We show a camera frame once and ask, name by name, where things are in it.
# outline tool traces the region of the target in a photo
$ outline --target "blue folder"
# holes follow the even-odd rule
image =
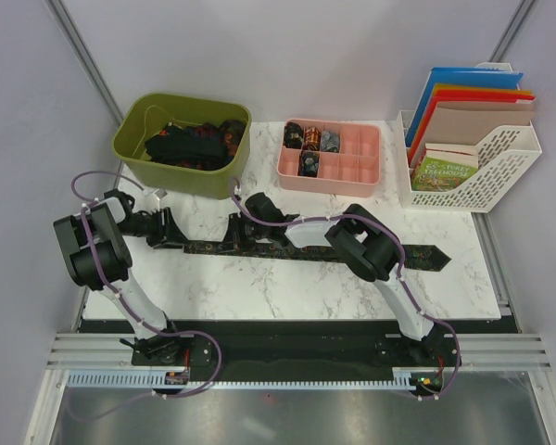
[[[414,119],[406,134],[406,146],[411,146],[418,125],[423,118],[426,106],[430,101],[433,88],[437,83],[450,83],[461,86],[479,86],[484,88],[503,88],[514,90],[523,77],[521,72],[493,70],[490,68],[455,68],[435,67],[431,70],[428,82],[424,87],[423,95],[416,108]]]

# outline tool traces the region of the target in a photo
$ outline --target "marble tabletop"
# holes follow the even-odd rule
[[[404,244],[436,244],[451,262],[441,272],[408,270],[426,295],[425,309],[446,319],[497,319],[499,306],[484,255],[468,212],[404,210],[399,205],[393,122],[363,122],[382,132],[381,181],[372,197],[340,197],[283,190],[276,164],[283,122],[251,125],[251,155],[242,177],[243,197],[264,191],[284,213],[334,214],[358,202],[396,233]],[[132,176],[125,168],[124,174]],[[143,195],[127,181],[120,190]],[[162,206],[171,207],[179,227],[191,239],[221,240],[227,215],[222,201],[169,192]],[[172,319],[212,320],[350,320],[393,319],[384,299],[346,265],[310,261],[186,255],[153,250],[144,239],[126,237],[133,273],[146,294]],[[85,319],[119,319],[105,297],[90,294]]]

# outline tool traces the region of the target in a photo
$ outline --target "green bin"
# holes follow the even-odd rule
[[[170,121],[178,125],[221,125],[227,119],[246,121],[245,133],[231,163],[214,172],[151,162],[145,140]],[[113,138],[113,152],[143,184],[204,197],[229,197],[229,178],[241,177],[249,157],[251,114],[241,105],[181,95],[145,95],[132,105]]]

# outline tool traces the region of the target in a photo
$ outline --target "pink divided organizer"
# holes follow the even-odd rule
[[[381,132],[372,125],[333,121],[292,119],[303,130],[317,127],[320,131],[339,134],[339,153],[314,151],[319,155],[317,177],[298,175],[300,149],[287,148],[284,140],[278,158],[280,186],[303,192],[369,197],[380,176]]]

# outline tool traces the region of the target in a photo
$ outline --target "robotic arm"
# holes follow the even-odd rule
[[[177,248],[187,241],[172,219],[169,208],[155,213],[133,213],[131,196],[112,190],[105,199],[87,214],[89,227],[95,240],[96,251],[108,281],[120,290],[128,307],[149,325],[163,332],[177,332],[165,313],[158,308],[135,281],[132,274],[132,257],[123,235],[146,235],[150,246],[161,240]],[[272,223],[292,222],[298,215],[283,215],[263,193],[250,197],[247,210],[256,218]],[[344,212],[376,220],[370,212],[353,204]],[[79,286],[103,294],[110,299],[130,322],[135,332],[134,344],[128,344],[143,357],[160,363],[174,364],[180,360],[184,342],[180,337],[160,337],[141,323],[136,322],[121,304],[119,295],[104,287],[99,278],[95,261],[87,245],[80,214],[54,222],[57,240],[64,262],[74,282]],[[429,320],[422,317],[412,305],[400,278],[396,276],[400,257],[395,243],[384,233],[358,220],[305,222],[281,228],[270,228],[247,219],[243,236],[268,239],[279,248],[304,248],[309,246],[332,247],[349,269],[359,278],[371,282],[384,296],[395,314],[401,334],[414,350],[432,350],[442,335]],[[411,288],[422,306],[423,295],[404,274],[401,279]]]

